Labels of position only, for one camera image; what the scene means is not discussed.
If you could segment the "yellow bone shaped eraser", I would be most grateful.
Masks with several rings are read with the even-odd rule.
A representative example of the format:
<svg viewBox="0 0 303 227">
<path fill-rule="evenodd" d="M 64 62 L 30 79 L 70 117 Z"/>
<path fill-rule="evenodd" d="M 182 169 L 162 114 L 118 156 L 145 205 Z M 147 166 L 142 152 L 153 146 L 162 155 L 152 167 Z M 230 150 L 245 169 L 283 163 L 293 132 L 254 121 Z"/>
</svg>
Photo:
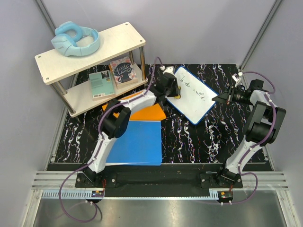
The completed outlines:
<svg viewBox="0 0 303 227">
<path fill-rule="evenodd" d="M 176 89 L 177 92 L 177 96 L 175 96 L 175 99 L 180 99 L 181 98 L 181 86 L 178 86 L 178 88 Z"/>
</svg>

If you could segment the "blue framed whiteboard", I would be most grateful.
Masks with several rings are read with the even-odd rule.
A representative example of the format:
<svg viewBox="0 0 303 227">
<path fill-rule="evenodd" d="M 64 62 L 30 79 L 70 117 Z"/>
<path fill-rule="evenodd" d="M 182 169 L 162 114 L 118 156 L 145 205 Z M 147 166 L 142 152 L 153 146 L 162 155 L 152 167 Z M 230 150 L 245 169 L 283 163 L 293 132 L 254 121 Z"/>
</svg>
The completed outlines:
<svg viewBox="0 0 303 227">
<path fill-rule="evenodd" d="M 193 125 L 197 125 L 212 109 L 218 94 L 184 67 L 175 71 L 181 98 L 168 97 L 170 102 Z"/>
</svg>

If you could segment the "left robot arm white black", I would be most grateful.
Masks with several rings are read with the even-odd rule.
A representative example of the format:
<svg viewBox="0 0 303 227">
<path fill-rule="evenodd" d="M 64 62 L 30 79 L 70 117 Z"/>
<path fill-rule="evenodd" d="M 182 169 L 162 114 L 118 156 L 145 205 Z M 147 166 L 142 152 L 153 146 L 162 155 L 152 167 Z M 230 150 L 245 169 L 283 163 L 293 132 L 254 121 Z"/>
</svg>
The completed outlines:
<svg viewBox="0 0 303 227">
<path fill-rule="evenodd" d="M 159 74 L 155 84 L 149 85 L 141 93 L 121 101 L 114 98 L 108 103 L 99 122 L 98 140 L 93 155 L 82 169 L 85 180 L 91 187 L 98 187 L 102 183 L 100 173 L 105 169 L 115 141 L 126 132 L 131 115 L 168 97 L 181 98 L 180 90 L 174 67 L 167 67 Z"/>
</svg>

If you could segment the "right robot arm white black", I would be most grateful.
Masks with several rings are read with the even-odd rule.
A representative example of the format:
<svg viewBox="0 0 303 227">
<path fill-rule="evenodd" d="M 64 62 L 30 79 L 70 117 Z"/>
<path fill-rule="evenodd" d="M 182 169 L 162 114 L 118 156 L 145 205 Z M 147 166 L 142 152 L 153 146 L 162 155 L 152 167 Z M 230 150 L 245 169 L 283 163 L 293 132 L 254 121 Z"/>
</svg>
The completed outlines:
<svg viewBox="0 0 303 227">
<path fill-rule="evenodd" d="M 269 92 L 263 89 L 263 84 L 264 81 L 255 79 L 246 90 L 229 86 L 227 90 L 212 98 L 215 102 L 227 105 L 237 102 L 253 106 L 243 129 L 242 142 L 214 177 L 214 182 L 219 187 L 228 187 L 239 182 L 241 172 L 252 156 L 277 138 L 286 110 L 273 103 Z"/>
</svg>

